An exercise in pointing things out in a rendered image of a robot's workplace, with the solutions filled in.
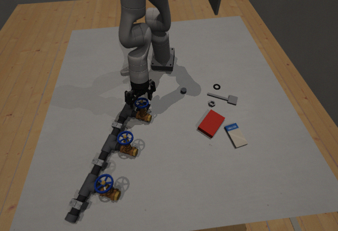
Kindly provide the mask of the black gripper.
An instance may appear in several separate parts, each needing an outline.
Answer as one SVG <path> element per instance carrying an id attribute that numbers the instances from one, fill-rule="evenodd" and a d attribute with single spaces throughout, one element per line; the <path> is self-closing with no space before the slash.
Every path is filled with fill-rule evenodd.
<path id="1" fill-rule="evenodd" d="M 144 95 L 147 92 L 148 95 L 148 99 L 152 100 L 152 94 L 153 92 L 156 91 L 156 87 L 155 87 L 155 82 L 153 80 L 148 80 L 145 83 L 142 84 L 136 84 L 133 83 L 132 81 L 130 81 L 131 84 L 131 91 L 125 91 L 125 102 L 130 105 L 130 107 L 132 109 L 135 110 L 135 101 L 138 99 L 138 97 Z M 149 90 L 149 85 L 151 87 L 151 89 Z M 136 95 L 136 97 L 134 96 Z M 132 100 L 133 99 L 133 100 Z"/>

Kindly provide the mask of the red box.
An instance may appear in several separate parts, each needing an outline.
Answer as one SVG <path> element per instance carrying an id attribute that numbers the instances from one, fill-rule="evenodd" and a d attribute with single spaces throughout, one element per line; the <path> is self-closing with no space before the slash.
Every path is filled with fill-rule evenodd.
<path id="1" fill-rule="evenodd" d="M 210 112 L 206 115 L 206 117 L 198 126 L 198 130 L 203 132 L 208 137 L 212 138 L 218 128 L 221 126 L 224 119 L 225 117 L 221 116 L 213 110 L 210 110 Z"/>

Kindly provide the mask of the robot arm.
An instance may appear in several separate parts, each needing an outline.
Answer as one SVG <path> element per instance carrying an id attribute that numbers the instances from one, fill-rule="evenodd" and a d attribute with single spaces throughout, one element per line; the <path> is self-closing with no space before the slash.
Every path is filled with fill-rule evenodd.
<path id="1" fill-rule="evenodd" d="M 123 47 L 130 49 L 128 67 L 120 71 L 121 76 L 128 76 L 133 83 L 148 81 L 147 57 L 152 43 L 155 59 L 166 63 L 170 59 L 168 30 L 171 27 L 171 14 L 168 0 L 149 0 L 156 8 L 146 10 L 146 0 L 120 0 L 121 18 L 119 40 Z M 135 23 L 145 16 L 145 23 Z"/>

